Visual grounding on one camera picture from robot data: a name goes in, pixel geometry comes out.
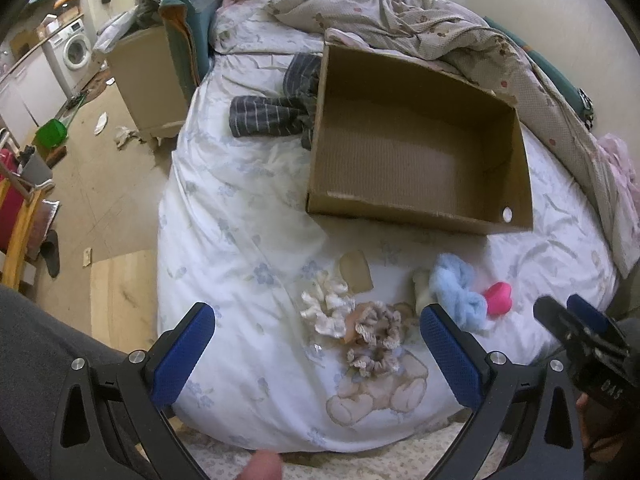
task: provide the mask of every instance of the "finger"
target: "finger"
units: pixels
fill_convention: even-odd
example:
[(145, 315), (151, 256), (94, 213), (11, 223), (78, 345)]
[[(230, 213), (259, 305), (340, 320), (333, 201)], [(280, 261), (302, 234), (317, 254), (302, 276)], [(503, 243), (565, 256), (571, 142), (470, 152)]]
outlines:
[(591, 445), (591, 436), (589, 435), (587, 423), (584, 421), (584, 415), (581, 412), (578, 412), (578, 426), (580, 427), (582, 448), (587, 449)]
[(587, 394), (582, 394), (578, 400), (575, 401), (575, 407), (579, 412), (583, 412), (587, 408), (588, 402), (589, 396)]
[(236, 480), (282, 480), (282, 459), (273, 451), (258, 450)]

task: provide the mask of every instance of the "kitchen cabinet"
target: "kitchen cabinet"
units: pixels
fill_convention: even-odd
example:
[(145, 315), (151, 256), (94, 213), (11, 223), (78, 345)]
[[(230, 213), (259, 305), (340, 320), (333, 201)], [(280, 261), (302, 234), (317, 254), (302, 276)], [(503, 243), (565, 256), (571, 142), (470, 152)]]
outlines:
[(29, 142), (38, 129), (38, 125), (15, 89), (12, 74), (7, 75), (0, 83), (0, 117), (4, 126), (9, 128), (21, 146)]
[(29, 54), (14, 69), (13, 76), (18, 94), (38, 126), (53, 119), (65, 104), (65, 92), (49, 66), (42, 47)]

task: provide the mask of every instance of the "cardboard piece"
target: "cardboard piece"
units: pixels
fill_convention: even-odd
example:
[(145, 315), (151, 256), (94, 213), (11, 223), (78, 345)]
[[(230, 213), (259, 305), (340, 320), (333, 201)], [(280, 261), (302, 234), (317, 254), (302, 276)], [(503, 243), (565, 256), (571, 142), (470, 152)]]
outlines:
[(91, 336), (129, 353), (158, 339), (156, 251), (123, 254), (91, 266)]
[(516, 110), (444, 72), (328, 45), (306, 211), (475, 234), (531, 230)]
[(20, 59), (36, 46), (39, 41), (40, 39), (35, 30), (21, 30), (9, 41), (9, 46), (15, 59)]
[(340, 274), (353, 294), (369, 292), (373, 288), (369, 263), (360, 250), (345, 253), (340, 258)]
[(143, 140), (175, 137), (187, 117), (164, 27), (129, 34), (107, 54), (111, 75)]

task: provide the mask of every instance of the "metal screw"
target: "metal screw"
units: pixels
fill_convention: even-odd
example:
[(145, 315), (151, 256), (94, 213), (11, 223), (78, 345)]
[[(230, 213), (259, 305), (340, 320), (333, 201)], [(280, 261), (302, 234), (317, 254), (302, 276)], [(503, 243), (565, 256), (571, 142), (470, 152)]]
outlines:
[(507, 362), (507, 356), (502, 352), (491, 352), (489, 354), (489, 359), (494, 365), (503, 365)]
[(552, 359), (549, 366), (551, 366), (551, 369), (555, 372), (561, 372), (564, 370), (564, 365), (558, 361), (558, 359)]
[(144, 350), (134, 350), (129, 354), (129, 362), (133, 364), (141, 363), (145, 360), (146, 354)]
[(82, 359), (81, 357), (71, 361), (71, 369), (72, 370), (79, 370), (82, 367), (84, 367), (84, 359)]

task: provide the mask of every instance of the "washing machine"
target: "washing machine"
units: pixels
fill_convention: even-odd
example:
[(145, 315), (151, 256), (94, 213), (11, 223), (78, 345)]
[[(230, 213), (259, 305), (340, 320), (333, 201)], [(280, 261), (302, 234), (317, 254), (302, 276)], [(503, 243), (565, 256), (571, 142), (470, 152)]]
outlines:
[(42, 47), (69, 98), (81, 91), (100, 70), (100, 63), (91, 59), (92, 46), (81, 18), (62, 28)]

